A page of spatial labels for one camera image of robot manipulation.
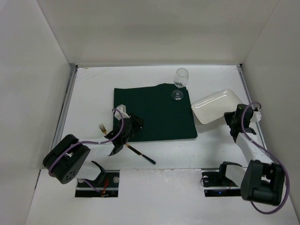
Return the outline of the white rectangular plate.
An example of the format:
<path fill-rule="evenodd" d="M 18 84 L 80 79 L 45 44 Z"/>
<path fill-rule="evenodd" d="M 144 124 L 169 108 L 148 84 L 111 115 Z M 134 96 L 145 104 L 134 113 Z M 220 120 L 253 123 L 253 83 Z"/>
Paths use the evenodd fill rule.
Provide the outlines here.
<path fill-rule="evenodd" d="M 219 91 L 191 105 L 192 112 L 200 123 L 206 125 L 224 116 L 224 113 L 234 112 L 242 101 L 230 89 Z"/>

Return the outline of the gold knife green handle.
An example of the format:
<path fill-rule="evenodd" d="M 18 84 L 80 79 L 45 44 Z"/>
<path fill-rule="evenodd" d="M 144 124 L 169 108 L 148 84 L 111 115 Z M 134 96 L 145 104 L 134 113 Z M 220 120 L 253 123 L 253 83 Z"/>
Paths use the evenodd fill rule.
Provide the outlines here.
<path fill-rule="evenodd" d="M 150 163 L 152 163 L 153 165 L 156 164 L 156 161 L 154 161 L 153 159 L 149 158 L 148 156 L 142 154 L 140 151 L 138 151 L 137 149 L 133 148 L 131 145 L 126 144 L 126 146 L 132 150 L 135 154 L 142 156 L 143 158 L 145 158 L 146 160 L 148 160 Z"/>

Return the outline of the gold fork green handle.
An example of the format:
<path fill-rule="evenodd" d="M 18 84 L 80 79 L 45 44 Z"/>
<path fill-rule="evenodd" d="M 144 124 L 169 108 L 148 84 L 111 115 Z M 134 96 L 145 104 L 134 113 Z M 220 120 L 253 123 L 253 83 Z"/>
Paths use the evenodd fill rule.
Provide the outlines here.
<path fill-rule="evenodd" d="M 107 130 L 103 124 L 99 124 L 99 128 L 104 135 L 107 135 Z"/>

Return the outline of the dark green cloth napkin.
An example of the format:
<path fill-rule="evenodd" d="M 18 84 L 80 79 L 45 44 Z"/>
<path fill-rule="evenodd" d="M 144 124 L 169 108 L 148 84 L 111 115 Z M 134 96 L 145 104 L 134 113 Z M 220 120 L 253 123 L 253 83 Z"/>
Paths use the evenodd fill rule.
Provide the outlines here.
<path fill-rule="evenodd" d="M 181 88 L 183 99 L 175 100 L 173 84 L 151 87 L 114 89 L 113 106 L 125 105 L 127 114 L 144 119 L 143 128 L 130 142 L 195 139 L 197 130 L 191 109 L 189 92 Z"/>

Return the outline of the clear wine glass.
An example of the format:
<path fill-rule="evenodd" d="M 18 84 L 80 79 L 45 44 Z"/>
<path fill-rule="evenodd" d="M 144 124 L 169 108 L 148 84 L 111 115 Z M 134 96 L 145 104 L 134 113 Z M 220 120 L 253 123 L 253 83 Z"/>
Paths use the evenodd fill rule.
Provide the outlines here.
<path fill-rule="evenodd" d="M 177 69 L 176 74 L 173 79 L 173 83 L 177 87 L 177 89 L 172 92 L 173 99 L 175 99 L 175 100 L 183 99 L 183 93 L 180 90 L 180 88 L 183 88 L 187 85 L 188 76 L 189 76 L 189 73 L 185 68 Z"/>

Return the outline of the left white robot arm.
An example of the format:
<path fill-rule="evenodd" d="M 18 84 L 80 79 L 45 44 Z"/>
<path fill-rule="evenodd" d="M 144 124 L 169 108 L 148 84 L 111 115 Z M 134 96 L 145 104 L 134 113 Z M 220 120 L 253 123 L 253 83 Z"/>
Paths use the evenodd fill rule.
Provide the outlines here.
<path fill-rule="evenodd" d="M 144 122 L 144 119 L 132 113 L 128 118 L 120 120 L 117 127 L 105 135 L 109 143 L 113 144 L 113 149 L 108 151 L 108 155 L 119 153 L 128 140 L 143 128 Z M 88 144 L 99 143 L 99 141 L 79 141 L 73 134 L 68 134 L 46 155 L 43 166 L 61 184 L 69 183 L 78 174 L 90 153 Z"/>

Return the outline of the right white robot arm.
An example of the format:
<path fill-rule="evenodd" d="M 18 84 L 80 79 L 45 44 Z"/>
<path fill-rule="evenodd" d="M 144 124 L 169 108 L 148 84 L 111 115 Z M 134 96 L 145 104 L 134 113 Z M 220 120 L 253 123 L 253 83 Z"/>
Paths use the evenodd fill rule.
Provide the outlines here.
<path fill-rule="evenodd" d="M 229 179 L 237 185 L 243 200 L 278 207 L 282 200 L 286 200 L 282 196 L 286 170 L 256 142 L 256 132 L 249 126 L 253 116 L 260 116 L 260 108 L 238 104 L 236 111 L 224 113 L 230 135 L 248 166 L 244 169 L 238 163 L 224 161 L 219 167 L 218 178 Z"/>

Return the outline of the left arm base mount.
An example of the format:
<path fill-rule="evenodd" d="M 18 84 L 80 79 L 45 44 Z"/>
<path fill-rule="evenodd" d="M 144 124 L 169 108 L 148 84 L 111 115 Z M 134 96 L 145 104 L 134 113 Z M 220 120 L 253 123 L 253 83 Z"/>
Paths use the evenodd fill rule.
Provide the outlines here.
<path fill-rule="evenodd" d="M 98 168 L 94 180 L 78 179 L 75 197 L 77 198 L 115 198 L 119 194 L 120 170 L 106 170 L 96 161 L 92 163 Z"/>

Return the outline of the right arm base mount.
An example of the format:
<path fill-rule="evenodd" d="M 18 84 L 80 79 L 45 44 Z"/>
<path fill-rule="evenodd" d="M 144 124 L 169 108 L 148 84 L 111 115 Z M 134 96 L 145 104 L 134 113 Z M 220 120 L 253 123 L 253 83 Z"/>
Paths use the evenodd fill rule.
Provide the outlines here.
<path fill-rule="evenodd" d="M 202 170 L 200 184 L 204 188 L 205 197 L 238 197 L 241 196 L 240 188 L 225 176 L 228 165 L 238 165 L 224 161 L 218 169 Z"/>

